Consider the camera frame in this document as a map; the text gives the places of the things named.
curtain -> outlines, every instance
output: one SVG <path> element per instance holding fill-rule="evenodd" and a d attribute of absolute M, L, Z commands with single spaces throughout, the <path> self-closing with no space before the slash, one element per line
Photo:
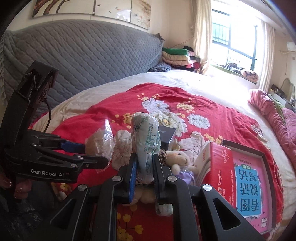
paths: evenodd
<path fill-rule="evenodd" d="M 200 57 L 202 74 L 210 66 L 210 45 L 212 43 L 211 0 L 196 0 L 195 29 L 193 49 Z"/>
<path fill-rule="evenodd" d="M 272 68 L 274 65 L 274 28 L 262 21 L 262 30 L 265 35 L 265 48 L 262 74 L 259 80 L 259 89 L 268 92 Z"/>

green folded blanket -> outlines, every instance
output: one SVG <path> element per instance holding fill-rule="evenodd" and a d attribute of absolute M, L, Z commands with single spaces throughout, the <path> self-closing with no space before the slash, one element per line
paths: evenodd
<path fill-rule="evenodd" d="M 283 106 L 283 104 L 281 102 L 277 101 L 271 94 L 268 94 L 268 97 L 274 102 L 274 106 L 276 108 L 277 113 L 281 117 L 283 123 L 286 125 L 284 113 L 281 110 L 282 108 L 285 108 L 285 106 Z"/>
<path fill-rule="evenodd" d="M 168 54 L 175 54 L 175 55 L 188 55 L 187 49 L 173 49 L 173 48 L 165 48 L 163 47 L 163 51 Z"/>

painting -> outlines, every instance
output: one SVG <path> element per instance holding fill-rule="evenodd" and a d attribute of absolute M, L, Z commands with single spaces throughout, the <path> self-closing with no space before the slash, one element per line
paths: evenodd
<path fill-rule="evenodd" d="M 57 13 L 93 14 L 95 0 L 37 0 L 32 18 Z"/>
<path fill-rule="evenodd" d="M 150 0 L 132 0 L 131 23 L 142 28 L 150 28 L 151 5 Z"/>
<path fill-rule="evenodd" d="M 96 0 L 95 15 L 130 22 L 132 0 Z"/>
<path fill-rule="evenodd" d="M 37 0 L 32 18 L 58 13 L 84 13 L 150 28 L 150 0 Z"/>

headboard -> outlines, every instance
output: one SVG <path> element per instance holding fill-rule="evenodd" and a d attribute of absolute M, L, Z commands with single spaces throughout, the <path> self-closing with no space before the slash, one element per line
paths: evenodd
<path fill-rule="evenodd" d="M 53 108 L 85 89 L 147 72 L 159 62 L 162 46 L 159 34 L 91 20 L 6 31 L 0 40 L 0 97 L 7 106 L 27 68 L 39 60 L 59 69 L 47 96 Z M 41 105 L 36 116 L 46 111 Z"/>

black box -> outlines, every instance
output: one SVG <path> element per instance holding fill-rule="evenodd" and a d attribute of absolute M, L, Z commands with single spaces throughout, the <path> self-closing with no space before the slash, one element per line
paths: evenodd
<path fill-rule="evenodd" d="M 159 125 L 158 131 L 160 134 L 160 141 L 161 141 L 160 148 L 164 150 L 170 150 L 171 149 L 170 143 L 172 143 L 174 140 L 176 129 Z"/>

